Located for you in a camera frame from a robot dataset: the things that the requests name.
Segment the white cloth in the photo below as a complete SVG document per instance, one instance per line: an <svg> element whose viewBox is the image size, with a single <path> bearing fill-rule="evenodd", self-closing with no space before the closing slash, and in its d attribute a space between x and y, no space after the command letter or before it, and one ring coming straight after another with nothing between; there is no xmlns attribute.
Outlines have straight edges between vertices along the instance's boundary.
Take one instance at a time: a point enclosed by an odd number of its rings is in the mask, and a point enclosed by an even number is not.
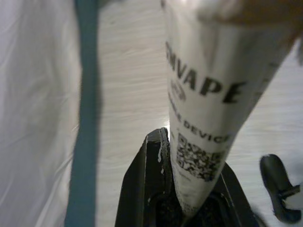
<svg viewBox="0 0 303 227"><path fill-rule="evenodd" d="M0 0L0 227L63 226L80 76L73 0Z"/></svg>

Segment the qr code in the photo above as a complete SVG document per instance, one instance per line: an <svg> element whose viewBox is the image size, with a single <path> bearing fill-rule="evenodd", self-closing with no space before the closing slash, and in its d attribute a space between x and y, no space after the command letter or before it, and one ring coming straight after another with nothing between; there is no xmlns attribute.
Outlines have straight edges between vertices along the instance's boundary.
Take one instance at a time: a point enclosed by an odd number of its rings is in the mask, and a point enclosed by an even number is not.
<svg viewBox="0 0 303 227"><path fill-rule="evenodd" d="M195 144L178 135L177 163L192 176L212 181L220 166L222 153L207 153Z"/></svg>

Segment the white packaging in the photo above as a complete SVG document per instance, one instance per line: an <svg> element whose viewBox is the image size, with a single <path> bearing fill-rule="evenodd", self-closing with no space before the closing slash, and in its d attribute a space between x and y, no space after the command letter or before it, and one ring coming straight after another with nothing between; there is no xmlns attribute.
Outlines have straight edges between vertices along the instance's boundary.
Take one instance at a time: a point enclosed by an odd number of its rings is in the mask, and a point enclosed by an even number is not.
<svg viewBox="0 0 303 227"><path fill-rule="evenodd" d="M216 2L167 0L164 6L171 164L188 217L213 189L237 132L289 53L293 33L287 23L218 22L210 16Z"/></svg>
<svg viewBox="0 0 303 227"><path fill-rule="evenodd" d="M0 6L0 227L61 227L80 100L74 2Z"/></svg>

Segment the wooden floor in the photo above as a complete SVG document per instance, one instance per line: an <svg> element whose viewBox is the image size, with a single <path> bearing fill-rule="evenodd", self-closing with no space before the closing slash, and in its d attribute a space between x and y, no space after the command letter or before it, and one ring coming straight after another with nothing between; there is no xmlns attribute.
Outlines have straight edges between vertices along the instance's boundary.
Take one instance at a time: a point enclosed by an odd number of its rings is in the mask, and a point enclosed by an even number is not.
<svg viewBox="0 0 303 227"><path fill-rule="evenodd" d="M124 0L99 19L103 113L98 161L99 227L113 227L123 176L145 135L168 126L164 22L160 1ZM292 184L303 181L303 69L291 53L241 129L227 163L252 209L269 227L277 221L259 159L278 154ZM303 222L294 227L303 226Z"/></svg>

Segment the paper wrapper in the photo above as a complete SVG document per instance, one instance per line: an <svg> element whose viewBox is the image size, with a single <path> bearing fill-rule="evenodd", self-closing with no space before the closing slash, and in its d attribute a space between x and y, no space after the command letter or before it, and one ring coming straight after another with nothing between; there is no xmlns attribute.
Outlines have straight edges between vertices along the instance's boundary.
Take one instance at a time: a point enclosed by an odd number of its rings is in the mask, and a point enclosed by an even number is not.
<svg viewBox="0 0 303 227"><path fill-rule="evenodd" d="M171 164L188 217L213 189L237 132L289 53L293 35L288 22L246 26L212 19L210 2L167 0L164 6Z"/></svg>

